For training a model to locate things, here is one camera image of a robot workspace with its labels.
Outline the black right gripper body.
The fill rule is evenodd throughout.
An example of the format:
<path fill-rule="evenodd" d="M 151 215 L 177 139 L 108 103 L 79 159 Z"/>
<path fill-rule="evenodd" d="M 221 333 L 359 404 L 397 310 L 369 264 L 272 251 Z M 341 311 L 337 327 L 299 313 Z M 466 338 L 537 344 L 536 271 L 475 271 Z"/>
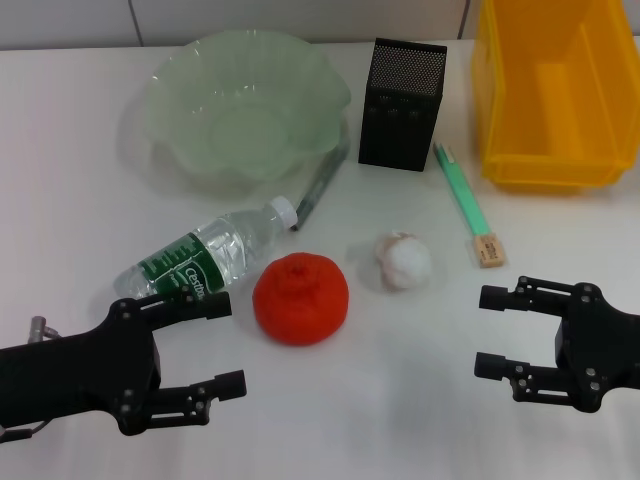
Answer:
<path fill-rule="evenodd" d="M 612 307 L 599 287 L 571 287 L 555 337 L 571 406 L 594 413 L 611 390 L 639 388 L 639 317 Z"/>

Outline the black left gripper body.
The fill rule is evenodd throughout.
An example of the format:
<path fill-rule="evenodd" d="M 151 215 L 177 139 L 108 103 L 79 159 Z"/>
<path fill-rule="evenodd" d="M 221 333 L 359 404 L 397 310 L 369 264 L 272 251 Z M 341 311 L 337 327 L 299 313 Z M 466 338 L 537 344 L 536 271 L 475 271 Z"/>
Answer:
<path fill-rule="evenodd" d="M 159 390 L 154 330 L 120 299 L 94 329 L 1 352 L 1 433 L 32 436 L 50 421 L 91 411 L 110 414 L 138 435 L 142 405 Z"/>

